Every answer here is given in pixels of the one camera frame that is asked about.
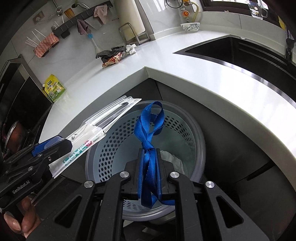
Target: yellow seasoning pouch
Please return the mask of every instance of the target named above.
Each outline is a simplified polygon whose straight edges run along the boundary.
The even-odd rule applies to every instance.
[[[55,102],[65,91],[63,85],[59,82],[57,77],[51,74],[45,81],[45,92]]]

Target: window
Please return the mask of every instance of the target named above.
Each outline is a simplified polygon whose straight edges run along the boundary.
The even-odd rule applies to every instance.
[[[248,0],[200,0],[204,11],[233,12],[251,16]],[[280,27],[278,15],[262,0],[253,0],[262,7],[263,20]]]

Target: window frame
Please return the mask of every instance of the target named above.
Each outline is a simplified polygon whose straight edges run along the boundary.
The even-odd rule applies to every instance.
[[[249,6],[245,3],[211,0],[200,0],[200,3],[204,11],[231,12],[251,16]],[[278,15],[271,9],[271,7],[268,6],[268,9],[265,10],[268,12],[268,16],[266,18],[263,18],[263,20],[270,22],[278,27],[281,27],[279,24]]]

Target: gray plastic basket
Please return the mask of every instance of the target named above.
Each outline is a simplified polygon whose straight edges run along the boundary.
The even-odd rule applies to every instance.
[[[96,183],[108,180],[112,174],[124,170],[128,161],[138,157],[141,143],[134,135],[134,127],[142,110],[153,101],[142,101],[118,120],[107,132],[107,136],[88,150],[86,177]],[[199,182],[205,167],[205,141],[195,119],[180,107],[161,101],[165,112],[165,127],[154,136],[155,148],[168,151],[178,157],[185,175]],[[159,113],[153,106],[152,113]],[[150,209],[141,205],[141,200],[124,200],[123,219],[148,221],[163,217],[175,210],[174,206],[162,205],[159,201]]]

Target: human hand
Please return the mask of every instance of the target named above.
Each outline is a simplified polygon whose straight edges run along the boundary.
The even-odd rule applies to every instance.
[[[20,224],[16,219],[9,216],[7,213],[4,214],[4,219],[12,231],[18,234],[22,234],[27,238],[29,234],[37,228],[41,223],[38,217],[34,205],[31,204],[29,197],[25,197],[21,201],[21,206],[25,211],[24,218]]]

